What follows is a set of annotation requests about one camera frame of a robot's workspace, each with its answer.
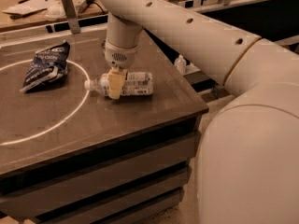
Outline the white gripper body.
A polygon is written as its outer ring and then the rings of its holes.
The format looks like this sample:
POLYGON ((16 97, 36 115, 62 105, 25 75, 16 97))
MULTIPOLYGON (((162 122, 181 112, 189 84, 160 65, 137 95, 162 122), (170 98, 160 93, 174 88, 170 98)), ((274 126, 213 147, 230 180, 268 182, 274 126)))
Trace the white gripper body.
POLYGON ((111 67, 128 69, 135 61, 137 47, 124 49, 112 45, 108 40, 105 42, 105 59, 111 67))

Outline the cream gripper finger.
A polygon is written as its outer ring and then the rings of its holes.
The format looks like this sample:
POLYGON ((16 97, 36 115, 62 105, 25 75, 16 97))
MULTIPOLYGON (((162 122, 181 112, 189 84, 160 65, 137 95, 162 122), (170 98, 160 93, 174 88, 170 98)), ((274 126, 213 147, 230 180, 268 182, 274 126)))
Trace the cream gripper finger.
POLYGON ((121 96, 122 87, 126 79, 126 70, 118 66, 112 67, 108 74, 108 96, 111 99, 118 100, 121 96))

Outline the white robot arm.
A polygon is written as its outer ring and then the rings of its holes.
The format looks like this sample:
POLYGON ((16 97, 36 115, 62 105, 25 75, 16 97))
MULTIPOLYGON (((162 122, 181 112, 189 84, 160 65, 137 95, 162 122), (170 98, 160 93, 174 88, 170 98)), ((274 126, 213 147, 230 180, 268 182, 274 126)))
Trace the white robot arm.
POLYGON ((201 139, 200 224, 299 224, 297 54, 164 0, 101 2, 108 51, 147 29, 234 96, 201 139))

